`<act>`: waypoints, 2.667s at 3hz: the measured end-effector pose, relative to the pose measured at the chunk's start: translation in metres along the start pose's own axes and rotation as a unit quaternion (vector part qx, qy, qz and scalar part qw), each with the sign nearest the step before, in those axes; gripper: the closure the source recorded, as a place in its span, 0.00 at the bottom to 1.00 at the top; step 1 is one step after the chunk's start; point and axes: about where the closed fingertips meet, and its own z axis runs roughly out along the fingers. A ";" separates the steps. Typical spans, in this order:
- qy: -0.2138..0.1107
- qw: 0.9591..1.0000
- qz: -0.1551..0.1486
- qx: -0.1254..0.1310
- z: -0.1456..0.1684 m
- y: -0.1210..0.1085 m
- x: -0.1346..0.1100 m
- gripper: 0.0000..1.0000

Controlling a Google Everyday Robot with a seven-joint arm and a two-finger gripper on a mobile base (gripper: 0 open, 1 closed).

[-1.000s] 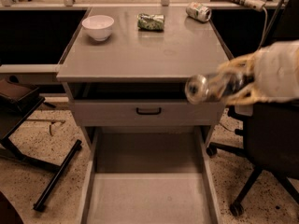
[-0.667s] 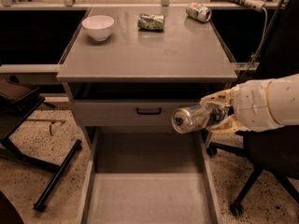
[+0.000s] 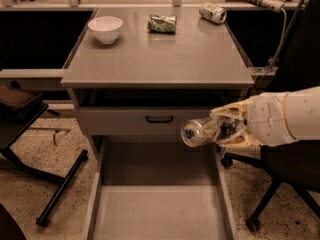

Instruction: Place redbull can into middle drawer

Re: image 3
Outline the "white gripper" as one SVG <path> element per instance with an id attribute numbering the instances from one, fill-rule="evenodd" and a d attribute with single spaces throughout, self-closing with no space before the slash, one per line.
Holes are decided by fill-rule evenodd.
<path id="1" fill-rule="evenodd" d="M 245 148 L 279 146 L 296 141 L 286 125 L 285 101 L 288 92 L 265 92 L 249 99 L 233 102 L 211 110 L 209 117 L 216 120 L 247 121 L 247 128 L 237 130 L 218 141 L 221 147 Z"/>

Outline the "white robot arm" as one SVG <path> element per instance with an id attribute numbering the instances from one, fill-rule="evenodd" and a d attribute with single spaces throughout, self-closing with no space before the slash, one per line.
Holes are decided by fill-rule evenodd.
<path id="1" fill-rule="evenodd" d="M 320 87 L 294 92 L 264 92 L 212 109 L 221 147 L 275 147 L 320 139 Z"/>

